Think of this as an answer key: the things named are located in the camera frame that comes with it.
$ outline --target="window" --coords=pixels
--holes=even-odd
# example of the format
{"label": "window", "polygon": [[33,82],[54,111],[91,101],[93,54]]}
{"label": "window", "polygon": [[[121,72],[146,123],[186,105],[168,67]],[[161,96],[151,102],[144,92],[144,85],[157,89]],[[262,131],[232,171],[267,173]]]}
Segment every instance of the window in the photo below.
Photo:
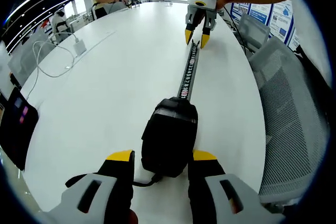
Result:
{"label": "window", "polygon": [[72,2],[66,4],[64,6],[64,12],[65,12],[65,16],[67,16],[67,18],[69,18],[71,15],[74,15],[74,8],[72,7]]}
{"label": "window", "polygon": [[84,0],[75,0],[75,4],[78,14],[86,12]]}

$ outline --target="black monitor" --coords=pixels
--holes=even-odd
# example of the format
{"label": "black monitor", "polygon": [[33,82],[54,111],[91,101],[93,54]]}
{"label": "black monitor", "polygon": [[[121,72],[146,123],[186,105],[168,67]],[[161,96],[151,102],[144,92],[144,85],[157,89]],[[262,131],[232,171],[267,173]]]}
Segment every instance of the black monitor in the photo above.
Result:
{"label": "black monitor", "polygon": [[25,169],[30,139],[38,121],[37,110],[14,88],[0,122],[0,146],[20,169]]}

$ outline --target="gray mesh chair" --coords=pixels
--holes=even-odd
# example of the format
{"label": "gray mesh chair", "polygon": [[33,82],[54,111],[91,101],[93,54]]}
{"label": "gray mesh chair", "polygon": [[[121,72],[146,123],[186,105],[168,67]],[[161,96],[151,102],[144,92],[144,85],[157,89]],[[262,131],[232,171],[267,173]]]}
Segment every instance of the gray mesh chair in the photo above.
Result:
{"label": "gray mesh chair", "polygon": [[[251,51],[256,52],[266,43],[270,28],[255,18],[243,14],[240,19],[238,30],[244,40],[245,46]],[[243,45],[239,34],[235,33],[239,43]]]}
{"label": "gray mesh chair", "polygon": [[269,39],[249,62],[266,128],[260,201],[298,198],[323,158],[329,138],[327,119],[300,60],[278,38]]}

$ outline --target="human hand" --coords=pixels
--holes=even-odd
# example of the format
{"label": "human hand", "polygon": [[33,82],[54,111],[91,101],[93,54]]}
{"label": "human hand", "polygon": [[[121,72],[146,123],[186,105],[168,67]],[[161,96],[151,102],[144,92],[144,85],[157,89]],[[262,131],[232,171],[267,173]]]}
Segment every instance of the human hand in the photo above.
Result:
{"label": "human hand", "polygon": [[227,0],[217,0],[216,10],[222,9],[228,3]]}
{"label": "human hand", "polygon": [[125,5],[128,5],[128,0],[121,0]]}

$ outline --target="white tabletop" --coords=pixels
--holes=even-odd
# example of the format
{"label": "white tabletop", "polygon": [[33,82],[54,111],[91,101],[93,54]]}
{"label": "white tabletop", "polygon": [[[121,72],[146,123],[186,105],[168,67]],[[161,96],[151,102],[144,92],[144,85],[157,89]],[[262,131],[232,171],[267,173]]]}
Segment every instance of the white tabletop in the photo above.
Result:
{"label": "white tabletop", "polygon": [[[186,11],[185,4],[145,3],[103,17],[75,33],[89,51],[68,74],[52,79],[40,73],[28,100],[39,121],[24,179],[42,210],[60,203],[68,179],[96,172],[117,151],[135,150],[135,179],[149,181],[152,174],[140,162],[141,136],[155,106],[177,95],[190,50]],[[202,27],[194,40],[200,40]],[[73,43],[70,36],[61,45]],[[216,155],[226,173],[259,191],[265,161],[260,96],[249,63],[221,18],[199,56],[191,98],[199,118],[195,148]],[[68,53],[56,48],[40,66],[57,74],[70,63]],[[23,95],[35,76],[28,78]],[[149,188],[135,187],[131,208],[139,223],[192,223],[187,188],[186,172]]]}

